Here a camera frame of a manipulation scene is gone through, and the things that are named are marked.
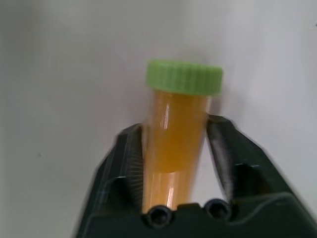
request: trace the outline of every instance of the hole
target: hole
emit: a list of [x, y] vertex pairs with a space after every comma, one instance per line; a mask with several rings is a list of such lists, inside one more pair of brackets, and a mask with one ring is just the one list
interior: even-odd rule
[[209, 213], [212, 217], [220, 219], [227, 216], [227, 209], [222, 204], [213, 204], [209, 209]]
[[228, 204], [220, 199], [213, 199], [206, 203], [205, 210], [215, 219], [228, 219], [231, 215]]
[[153, 228], [163, 228], [170, 224], [172, 211], [165, 206], [155, 206], [147, 213], [147, 222]]

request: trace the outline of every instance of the green cap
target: green cap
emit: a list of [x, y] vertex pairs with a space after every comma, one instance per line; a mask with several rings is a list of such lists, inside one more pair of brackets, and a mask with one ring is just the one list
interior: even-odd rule
[[148, 64], [147, 84], [161, 91], [216, 95], [221, 81], [222, 69], [217, 66], [158, 59]]

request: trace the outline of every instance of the orange liquid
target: orange liquid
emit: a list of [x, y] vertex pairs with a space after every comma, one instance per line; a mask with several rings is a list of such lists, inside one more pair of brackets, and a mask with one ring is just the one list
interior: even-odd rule
[[155, 91], [144, 146], [143, 211], [189, 200], [206, 124], [208, 97]]

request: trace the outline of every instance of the sample tube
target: sample tube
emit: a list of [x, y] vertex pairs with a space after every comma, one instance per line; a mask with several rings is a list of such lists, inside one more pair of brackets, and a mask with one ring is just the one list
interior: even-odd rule
[[187, 203], [205, 134], [210, 96], [221, 91], [222, 69], [170, 60], [148, 65], [154, 102], [145, 125], [143, 212]]

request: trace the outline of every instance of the white background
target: white background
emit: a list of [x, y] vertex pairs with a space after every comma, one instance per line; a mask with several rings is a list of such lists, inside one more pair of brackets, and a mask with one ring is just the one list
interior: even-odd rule
[[[215, 111], [317, 214], [316, 0], [2, 0], [0, 16], [0, 237], [71, 236], [115, 135], [145, 118], [152, 58], [222, 66]], [[201, 203], [220, 196], [208, 153]]]

